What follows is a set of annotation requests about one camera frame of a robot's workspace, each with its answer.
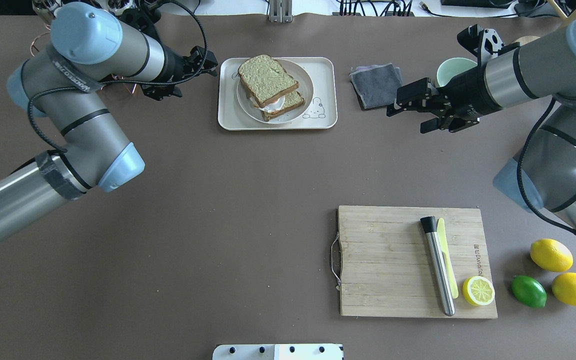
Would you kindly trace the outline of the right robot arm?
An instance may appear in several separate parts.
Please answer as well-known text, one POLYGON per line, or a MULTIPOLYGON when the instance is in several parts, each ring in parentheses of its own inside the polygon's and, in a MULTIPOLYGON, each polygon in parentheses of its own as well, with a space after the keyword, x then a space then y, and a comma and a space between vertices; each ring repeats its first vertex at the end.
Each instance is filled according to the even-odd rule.
POLYGON ((494 186, 540 219, 576 235, 576 19, 531 42, 505 44, 473 25, 457 35, 477 65, 439 86, 430 78, 400 87, 387 116, 433 114, 421 133, 460 132, 483 116, 550 97, 521 150, 494 186))

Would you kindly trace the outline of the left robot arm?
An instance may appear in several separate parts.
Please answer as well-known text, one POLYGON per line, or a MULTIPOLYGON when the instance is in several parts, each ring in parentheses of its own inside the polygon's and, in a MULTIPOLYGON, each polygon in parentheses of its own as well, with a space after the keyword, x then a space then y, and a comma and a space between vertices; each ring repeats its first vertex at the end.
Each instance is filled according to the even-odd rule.
POLYGON ((98 96, 112 84, 136 84, 153 100, 182 95, 178 84, 216 75, 207 44, 178 55, 154 23, 164 0, 144 1, 121 17, 85 2, 58 7, 44 50, 7 80, 10 98, 50 145, 0 180, 0 242, 98 187, 109 193, 144 171, 133 142, 98 96))

